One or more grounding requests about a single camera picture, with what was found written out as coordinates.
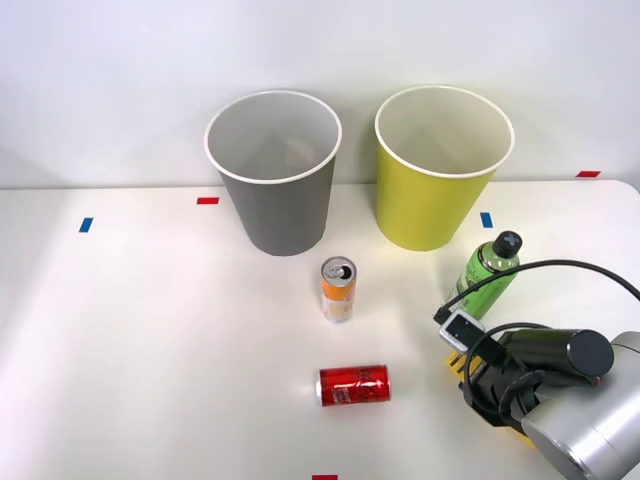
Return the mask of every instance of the table surface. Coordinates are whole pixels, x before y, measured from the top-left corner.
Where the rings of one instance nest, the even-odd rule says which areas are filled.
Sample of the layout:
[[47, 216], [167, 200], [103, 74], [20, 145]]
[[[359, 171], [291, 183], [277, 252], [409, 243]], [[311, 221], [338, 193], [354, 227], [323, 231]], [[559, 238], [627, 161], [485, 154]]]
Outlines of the table surface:
[[[615, 181], [491, 183], [427, 253], [382, 235], [374, 198], [334, 186], [324, 238], [278, 258], [250, 244], [223, 188], [1, 191], [0, 478], [559, 479], [465, 405], [431, 315], [503, 229], [522, 235], [523, 262], [586, 260], [640, 285], [640, 196]], [[330, 255], [359, 272], [340, 325], [320, 311]], [[550, 267], [521, 273], [485, 318], [612, 338], [639, 317], [610, 280]], [[371, 363], [388, 365], [391, 402], [318, 406], [318, 369]]]

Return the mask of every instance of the plastic bottle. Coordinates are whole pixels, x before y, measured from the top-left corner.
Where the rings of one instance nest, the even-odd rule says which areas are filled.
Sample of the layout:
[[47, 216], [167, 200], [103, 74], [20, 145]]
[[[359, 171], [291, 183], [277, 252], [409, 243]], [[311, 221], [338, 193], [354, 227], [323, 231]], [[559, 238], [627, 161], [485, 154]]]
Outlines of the plastic bottle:
[[[480, 245], [471, 255], [449, 299], [462, 293], [480, 280], [490, 277], [495, 272], [501, 272], [519, 265], [518, 251], [521, 246], [522, 238], [520, 235], [508, 230], [498, 235], [495, 241]], [[482, 287], [477, 292], [470, 293], [451, 307], [451, 311], [456, 308], [462, 308], [476, 320], [482, 319], [515, 277], [516, 274], [500, 278]]]

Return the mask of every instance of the can lid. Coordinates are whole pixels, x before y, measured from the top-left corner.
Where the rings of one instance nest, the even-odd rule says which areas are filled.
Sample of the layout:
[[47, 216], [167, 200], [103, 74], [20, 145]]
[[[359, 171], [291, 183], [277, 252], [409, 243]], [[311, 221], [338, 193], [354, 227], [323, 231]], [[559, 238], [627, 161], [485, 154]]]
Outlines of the can lid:
[[516, 232], [506, 230], [493, 242], [493, 253], [502, 258], [512, 258], [522, 247], [522, 237]]
[[346, 287], [356, 279], [356, 266], [347, 257], [330, 257], [320, 269], [322, 278], [334, 287]]

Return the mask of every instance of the black bottle cap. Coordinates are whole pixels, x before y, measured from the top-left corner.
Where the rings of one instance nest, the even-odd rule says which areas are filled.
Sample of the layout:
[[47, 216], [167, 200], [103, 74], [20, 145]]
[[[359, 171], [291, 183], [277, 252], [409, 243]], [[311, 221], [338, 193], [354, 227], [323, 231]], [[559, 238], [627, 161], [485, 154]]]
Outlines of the black bottle cap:
[[516, 232], [502, 232], [493, 242], [493, 252], [502, 258], [515, 257], [522, 246], [522, 237]]

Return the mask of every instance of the bottle label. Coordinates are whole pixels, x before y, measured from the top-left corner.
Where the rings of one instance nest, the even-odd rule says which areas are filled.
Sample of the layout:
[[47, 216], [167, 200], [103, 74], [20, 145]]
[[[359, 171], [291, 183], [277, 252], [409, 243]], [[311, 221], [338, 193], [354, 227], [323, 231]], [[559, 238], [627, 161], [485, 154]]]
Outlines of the bottle label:
[[[491, 268], [482, 256], [482, 248], [480, 246], [467, 263], [466, 269], [456, 282], [456, 286], [451, 293], [449, 300], [453, 299], [456, 295], [464, 292], [468, 288], [472, 287], [476, 283], [489, 278], [496, 270]], [[494, 280], [490, 284], [482, 287], [477, 292], [470, 293], [465, 298], [457, 302], [451, 307], [451, 310], [456, 308], [462, 308], [469, 315], [477, 320], [480, 320], [491, 308], [498, 297], [504, 292], [507, 286], [513, 281], [515, 275], [509, 275], [498, 280]]]

